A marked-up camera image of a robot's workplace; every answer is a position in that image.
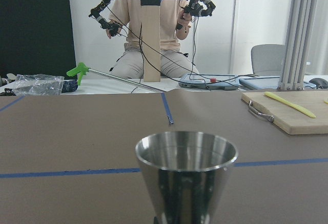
clear plastic wrap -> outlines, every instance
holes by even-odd
[[[52,76],[46,74],[18,74],[12,91],[16,94],[16,96],[60,95],[62,92],[63,83],[63,76]]]

stainless steel cup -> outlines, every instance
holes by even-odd
[[[165,132],[136,146],[160,224],[210,224],[238,152],[226,139],[202,132]]]

gray pants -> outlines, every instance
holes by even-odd
[[[199,73],[195,66],[181,52],[161,50],[160,71],[168,77],[180,78],[186,73]],[[140,79],[144,74],[143,58],[138,49],[131,48],[124,52],[116,62],[112,75],[124,79]]]

gray chair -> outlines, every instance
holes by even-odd
[[[251,49],[253,73],[260,76],[279,76],[285,57],[285,45],[265,44]]]

brown table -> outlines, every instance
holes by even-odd
[[[327,223],[328,136],[288,135],[240,91],[0,99],[0,223],[151,223],[134,148],[202,131],[239,150],[214,223]]]

